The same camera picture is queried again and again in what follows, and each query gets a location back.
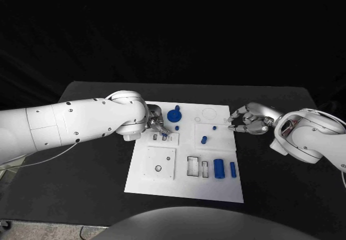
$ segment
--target black table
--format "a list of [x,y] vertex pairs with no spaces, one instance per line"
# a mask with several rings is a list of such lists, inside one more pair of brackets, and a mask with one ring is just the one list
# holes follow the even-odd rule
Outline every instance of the black table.
[[[297,87],[167,85],[73,82],[60,102],[140,92],[145,101],[229,105],[230,112],[259,102],[282,112],[315,108]],[[243,204],[124,193],[134,141],[112,134],[83,142],[59,158],[20,168],[0,200],[0,219],[111,226],[153,209],[200,206],[233,210],[272,220],[320,239],[346,237],[346,189],[339,170],[323,158],[307,164],[271,148],[265,135],[235,133]],[[24,164],[60,153],[68,146],[33,154]]]

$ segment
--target robotic hand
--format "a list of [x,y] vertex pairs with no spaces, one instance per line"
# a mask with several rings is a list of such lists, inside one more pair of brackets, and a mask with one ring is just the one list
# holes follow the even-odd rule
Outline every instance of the robotic hand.
[[261,135],[274,127],[269,147],[277,152],[311,164],[324,156],[346,173],[346,123],[337,117],[308,108],[282,114],[272,107],[251,102],[233,112],[228,122],[242,114],[245,125],[230,125],[230,131]]
[[0,111],[0,165],[37,151],[80,143],[117,132],[125,141],[153,128],[163,135],[161,109],[135,91],[106,98]]

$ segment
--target blue cylinder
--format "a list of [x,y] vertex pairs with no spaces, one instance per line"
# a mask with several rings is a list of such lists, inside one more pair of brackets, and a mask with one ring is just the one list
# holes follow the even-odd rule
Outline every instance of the blue cylinder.
[[233,162],[229,163],[230,164],[230,175],[232,178],[236,178],[236,165]]
[[215,159],[213,160],[213,173],[216,179],[225,178],[225,168],[223,168],[223,160]]
[[181,119],[180,107],[179,105],[174,106],[174,109],[167,112],[167,120],[171,123],[179,122]]
[[207,136],[203,136],[200,143],[206,144],[206,142],[207,142]]

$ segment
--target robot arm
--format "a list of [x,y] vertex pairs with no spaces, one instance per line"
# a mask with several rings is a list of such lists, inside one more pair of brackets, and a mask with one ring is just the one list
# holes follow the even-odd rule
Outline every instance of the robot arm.
[[274,127],[269,147],[282,155],[290,154],[305,163],[317,163],[324,156],[336,168],[346,172],[346,130],[336,117],[303,109],[285,115],[272,107],[251,102],[230,115],[232,122],[243,114],[245,125],[230,125],[229,130],[264,134]]
[[125,141],[138,139],[150,127],[168,134],[161,109],[155,105],[151,108],[137,92],[118,91],[109,99],[92,98],[0,111],[0,164],[114,132]]

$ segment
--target floor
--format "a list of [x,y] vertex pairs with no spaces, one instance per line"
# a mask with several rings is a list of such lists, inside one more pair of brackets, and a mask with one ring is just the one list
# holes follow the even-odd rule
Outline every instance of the floor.
[[[4,190],[11,184],[16,173],[6,171],[0,179],[0,198]],[[50,223],[30,223],[14,221],[10,223],[10,229],[0,233],[0,240],[85,240],[92,239],[102,231],[104,227],[75,226]]]

